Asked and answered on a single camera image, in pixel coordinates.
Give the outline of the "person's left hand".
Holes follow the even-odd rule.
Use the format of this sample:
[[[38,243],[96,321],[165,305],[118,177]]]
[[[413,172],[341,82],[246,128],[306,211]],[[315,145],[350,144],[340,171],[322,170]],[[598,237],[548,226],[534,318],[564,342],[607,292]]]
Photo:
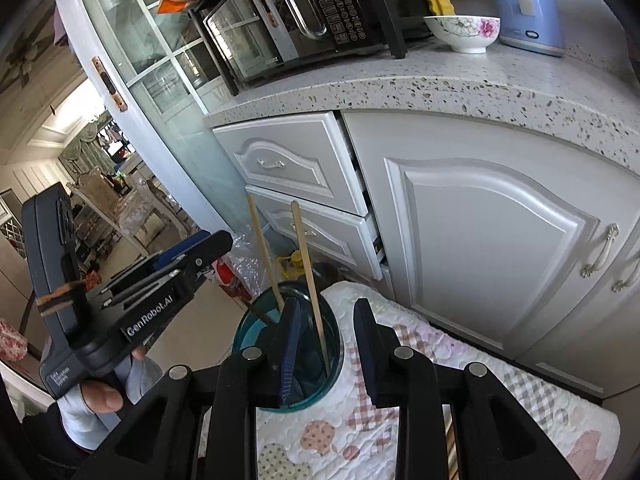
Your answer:
[[[144,395],[144,358],[145,348],[135,348],[129,358],[116,366],[115,377],[108,382],[102,382],[106,376],[102,380],[85,380],[80,392],[88,408],[96,414],[117,413],[128,402],[138,402]]]

